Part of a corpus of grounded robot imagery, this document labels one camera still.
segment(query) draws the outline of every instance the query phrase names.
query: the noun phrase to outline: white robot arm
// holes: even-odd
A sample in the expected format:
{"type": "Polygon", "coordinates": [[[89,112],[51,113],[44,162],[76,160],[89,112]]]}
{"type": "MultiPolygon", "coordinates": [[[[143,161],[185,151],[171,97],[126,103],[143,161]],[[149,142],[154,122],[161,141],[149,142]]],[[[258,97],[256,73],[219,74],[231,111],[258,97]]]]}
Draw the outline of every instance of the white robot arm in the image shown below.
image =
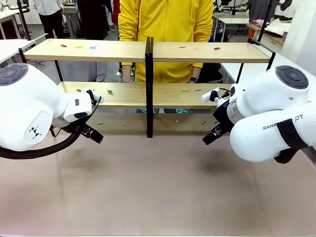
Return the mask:
{"type": "MultiPolygon", "coordinates": [[[[0,70],[0,147],[17,152],[30,150],[44,139],[52,125],[71,133],[74,122],[91,115],[91,103],[96,104],[96,100],[102,103],[104,97],[91,90],[61,92],[31,65],[6,66],[0,70]]],[[[91,129],[90,135],[101,143],[101,134],[91,129]]]]}
{"type": "Polygon", "coordinates": [[[316,120],[316,114],[308,112],[315,107],[308,103],[308,90],[305,75],[290,66],[268,70],[246,90],[233,84],[229,101],[219,96],[217,88],[202,96],[203,102],[218,103],[214,116],[220,122],[203,140],[209,145],[230,132],[232,148],[241,158],[252,162],[276,158],[284,163],[297,150],[316,142],[303,129],[308,124],[314,131],[316,120]]]}

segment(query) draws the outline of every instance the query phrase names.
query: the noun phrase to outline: gray joint cap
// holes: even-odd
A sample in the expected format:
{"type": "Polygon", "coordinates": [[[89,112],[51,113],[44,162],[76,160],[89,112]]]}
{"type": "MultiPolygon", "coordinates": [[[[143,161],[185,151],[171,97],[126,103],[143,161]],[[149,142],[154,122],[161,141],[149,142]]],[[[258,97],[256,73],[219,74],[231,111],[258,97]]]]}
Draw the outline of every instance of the gray joint cap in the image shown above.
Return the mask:
{"type": "Polygon", "coordinates": [[[276,75],[281,82],[294,89],[306,89],[309,85],[304,73],[291,66],[276,67],[276,75]]]}
{"type": "Polygon", "coordinates": [[[28,72],[29,65],[13,63],[0,69],[0,86],[11,85],[22,79],[28,72]]]}

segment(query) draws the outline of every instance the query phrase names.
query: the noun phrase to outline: wristwatch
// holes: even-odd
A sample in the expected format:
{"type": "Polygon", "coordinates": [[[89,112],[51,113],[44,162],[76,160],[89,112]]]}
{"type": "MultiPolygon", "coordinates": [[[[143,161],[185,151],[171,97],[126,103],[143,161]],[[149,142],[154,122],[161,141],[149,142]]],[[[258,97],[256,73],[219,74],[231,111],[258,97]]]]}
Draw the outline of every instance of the wristwatch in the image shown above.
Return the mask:
{"type": "Polygon", "coordinates": [[[194,81],[195,83],[201,83],[199,78],[191,77],[190,81],[194,81]]]}

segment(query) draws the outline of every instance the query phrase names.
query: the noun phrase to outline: yellow hoodie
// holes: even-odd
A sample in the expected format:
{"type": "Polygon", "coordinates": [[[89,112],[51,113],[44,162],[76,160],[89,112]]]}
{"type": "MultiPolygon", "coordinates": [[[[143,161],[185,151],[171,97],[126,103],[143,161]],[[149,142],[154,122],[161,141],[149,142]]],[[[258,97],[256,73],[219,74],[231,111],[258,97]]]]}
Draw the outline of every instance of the yellow hoodie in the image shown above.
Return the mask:
{"type": "MultiPolygon", "coordinates": [[[[208,42],[211,36],[213,0],[120,0],[120,11],[121,41],[151,36],[162,42],[208,42]]],[[[186,83],[192,66],[202,63],[154,63],[154,83],[186,83]]],[[[144,63],[136,65],[136,81],[146,81],[144,63]]]]}

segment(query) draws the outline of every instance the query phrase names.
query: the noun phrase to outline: black logo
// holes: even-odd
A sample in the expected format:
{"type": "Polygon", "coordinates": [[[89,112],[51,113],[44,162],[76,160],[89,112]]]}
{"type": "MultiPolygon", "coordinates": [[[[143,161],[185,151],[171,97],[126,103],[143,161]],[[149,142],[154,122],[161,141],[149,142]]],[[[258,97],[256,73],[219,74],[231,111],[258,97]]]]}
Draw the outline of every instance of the black logo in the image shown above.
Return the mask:
{"type": "Polygon", "coordinates": [[[37,126],[36,128],[32,127],[32,128],[30,129],[30,131],[29,131],[29,132],[33,131],[33,133],[34,133],[33,139],[36,138],[37,136],[42,136],[42,134],[36,133],[37,129],[38,129],[38,126],[37,126]]]}

